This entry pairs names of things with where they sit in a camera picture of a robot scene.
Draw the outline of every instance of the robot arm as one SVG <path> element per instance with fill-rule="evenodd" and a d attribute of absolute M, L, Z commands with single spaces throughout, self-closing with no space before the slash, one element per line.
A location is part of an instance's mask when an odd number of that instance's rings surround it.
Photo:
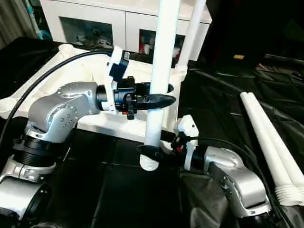
<path fill-rule="evenodd" d="M 150 83 L 122 79 L 129 55 L 115 47 L 104 85 L 73 82 L 36 100 L 28 112 L 25 134 L 14 142 L 12 156 L 0 174 L 0 215 L 32 222 L 47 205 L 50 191 L 44 183 L 56 167 L 57 148 L 77 121 L 86 115 L 122 112 L 128 119 L 140 109 L 164 108 L 175 102 L 169 95 L 149 95 Z"/>
<path fill-rule="evenodd" d="M 141 146 L 140 152 L 158 162 L 183 166 L 186 170 L 191 167 L 203 170 L 221 186 L 240 224 L 246 220 L 246 227 L 251 227 L 250 224 L 271 227 L 272 208 L 265 187 L 260 178 L 245 167 L 241 157 L 228 149 L 198 146 L 197 140 L 189 141 L 187 138 L 199 135 L 190 115 L 179 119 L 175 129 L 175 135 L 166 133 L 162 137 L 170 142 L 171 150 Z"/>

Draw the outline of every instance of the curtain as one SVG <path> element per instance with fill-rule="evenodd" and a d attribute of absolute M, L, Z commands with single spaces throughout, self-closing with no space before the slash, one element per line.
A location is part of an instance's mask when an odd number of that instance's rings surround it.
<path fill-rule="evenodd" d="M 22 0 L 0 0 L 0 49 L 18 37 L 36 38 Z"/>

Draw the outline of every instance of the glass cabinet door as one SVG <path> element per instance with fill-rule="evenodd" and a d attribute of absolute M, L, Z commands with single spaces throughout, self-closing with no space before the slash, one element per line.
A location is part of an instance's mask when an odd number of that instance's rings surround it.
<path fill-rule="evenodd" d="M 113 48 L 112 25 L 95 21 L 59 17 L 66 42 Z"/>
<path fill-rule="evenodd" d="M 153 56 L 154 54 L 154 45 L 155 45 L 155 31 L 149 31 L 140 29 L 139 30 L 139 45 L 138 45 L 138 53 L 140 54 L 146 54 L 149 56 Z M 175 36 L 175 44 L 174 44 L 174 50 L 173 50 L 173 56 L 174 60 L 178 60 L 180 57 L 180 52 L 182 45 L 184 43 L 185 36 L 183 35 L 176 35 Z"/>
<path fill-rule="evenodd" d="M 41 0 L 54 41 L 125 49 L 125 13 L 56 0 Z"/>

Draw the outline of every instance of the black cable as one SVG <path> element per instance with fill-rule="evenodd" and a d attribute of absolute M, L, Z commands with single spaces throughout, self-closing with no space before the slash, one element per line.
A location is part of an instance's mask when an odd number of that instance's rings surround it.
<path fill-rule="evenodd" d="M 40 83 L 42 82 L 45 78 L 47 78 L 50 74 L 52 74 L 53 72 L 55 72 L 56 70 L 58 70 L 59 68 L 63 67 L 64 65 L 77 60 L 79 58 L 82 57 L 86 57 L 86 56 L 91 56 L 91 55 L 101 55 L 101 54 L 110 54 L 110 52 L 107 51 L 90 51 L 90 52 L 85 52 L 85 53 L 81 53 L 79 55 L 73 56 L 71 58 L 68 58 L 64 61 L 62 61 L 61 63 L 59 63 L 58 65 L 54 66 L 53 68 L 49 69 L 47 72 L 45 72 L 40 78 L 38 78 L 26 91 L 25 93 L 20 97 L 20 99 L 17 101 L 16 105 L 13 107 L 13 109 L 11 110 L 4 126 L 1 132 L 1 136 L 0 136 L 0 148 L 2 147 L 3 144 L 3 139 L 4 139 L 4 135 L 5 132 L 7 130 L 7 127 L 10 123 L 10 121 L 12 120 L 13 116 L 15 115 L 16 111 L 19 109 L 19 107 L 22 105 L 22 103 L 24 102 L 24 100 L 27 98 L 27 96 L 30 94 L 30 92 L 32 92 L 32 90 Z"/>
<path fill-rule="evenodd" d="M 290 228 L 295 228 L 292 224 L 292 222 L 290 221 L 290 219 L 288 218 L 288 216 L 285 214 L 285 212 L 283 211 L 282 207 L 279 205 L 279 203 L 277 202 L 277 200 L 275 199 L 275 197 L 272 195 L 271 190 L 269 185 L 267 184 L 267 180 L 266 177 L 264 176 L 261 168 L 259 167 L 258 163 L 257 163 L 257 157 L 255 156 L 255 154 L 253 153 L 252 150 L 250 150 L 249 148 L 247 148 L 248 151 L 243 150 L 242 148 L 240 148 L 239 146 L 223 140 L 223 139 L 218 139 L 218 138 L 212 138 L 212 137 L 188 137 L 188 141 L 190 140 L 200 140 L 200 141 L 216 141 L 216 142 L 221 142 L 224 143 L 226 145 L 229 145 L 231 147 L 233 147 L 234 150 L 238 151 L 239 153 L 242 153 L 244 156 L 249 158 L 249 161 L 252 162 L 252 164 L 254 165 L 254 167 L 256 168 L 256 170 L 259 173 L 260 178 L 262 179 L 262 182 L 265 186 L 265 190 L 266 190 L 266 194 L 269 198 L 269 202 L 270 205 L 272 207 L 272 209 L 274 210 L 275 215 L 280 219 L 281 217 L 283 217 L 283 219 L 286 221 L 287 225 Z"/>
<path fill-rule="evenodd" d="M 212 138 L 212 137 L 190 137 L 190 140 L 221 142 L 223 144 L 226 144 L 226 145 L 229 145 L 229 146 L 233 147 L 237 151 L 241 152 L 242 154 L 244 154 L 245 156 L 247 156 L 248 158 L 250 158 L 250 160 L 255 160 L 255 161 L 257 160 L 257 158 L 256 158 L 256 156 L 254 154 L 250 154 L 247 151 L 245 151 L 244 149 L 242 149 L 239 146 L 235 145 L 234 143 L 231 143 L 231 142 L 223 140 L 223 139 Z"/>

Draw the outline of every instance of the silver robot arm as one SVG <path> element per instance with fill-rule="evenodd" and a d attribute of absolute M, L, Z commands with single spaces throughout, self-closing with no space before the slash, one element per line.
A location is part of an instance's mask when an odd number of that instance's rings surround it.
<path fill-rule="evenodd" d="M 220 184 L 236 218 L 270 212 L 271 206 L 262 181 L 244 166 L 238 154 L 209 146 L 204 161 L 204 173 Z"/>
<path fill-rule="evenodd" d="M 52 148 L 65 141 L 81 117 L 109 111 L 134 119 L 137 110 L 164 108 L 175 102 L 169 95 L 149 95 L 150 83 L 123 79 L 128 62 L 129 53 L 115 47 L 104 85 L 69 83 L 33 103 L 25 134 L 14 142 L 13 155 L 0 174 L 0 226 L 1 218 L 29 224 L 39 218 L 50 198 L 45 179 L 56 167 L 58 149 Z"/>

